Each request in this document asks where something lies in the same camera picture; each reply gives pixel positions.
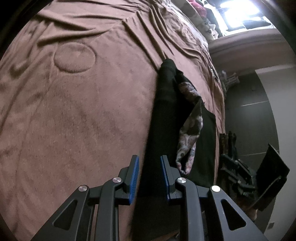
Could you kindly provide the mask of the clutter pile on windowsill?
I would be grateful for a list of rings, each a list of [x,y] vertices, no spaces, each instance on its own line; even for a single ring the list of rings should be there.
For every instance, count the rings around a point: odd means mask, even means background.
[[[181,11],[208,42],[223,36],[212,10],[205,8],[201,1],[183,1]]]

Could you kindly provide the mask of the black garment with patterned trim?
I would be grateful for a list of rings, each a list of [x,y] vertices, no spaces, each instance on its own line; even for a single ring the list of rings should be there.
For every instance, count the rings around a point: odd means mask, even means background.
[[[216,118],[193,83],[166,59],[158,71],[144,165],[132,218],[132,240],[153,240],[178,229],[181,203],[169,201],[161,156],[198,186],[214,184]]]

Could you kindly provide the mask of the pink curtain right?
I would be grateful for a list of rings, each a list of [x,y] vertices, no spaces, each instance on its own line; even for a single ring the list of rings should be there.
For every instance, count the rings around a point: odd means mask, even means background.
[[[236,33],[213,40],[209,53],[216,70],[244,75],[257,69],[295,65],[295,53],[277,29]]]

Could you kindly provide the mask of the brown bed blanket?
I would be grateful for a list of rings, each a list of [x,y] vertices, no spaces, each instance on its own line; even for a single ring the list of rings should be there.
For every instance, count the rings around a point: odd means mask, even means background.
[[[1,215],[17,240],[144,154],[166,58],[223,133],[208,43],[175,1],[52,1],[20,30],[1,60]]]

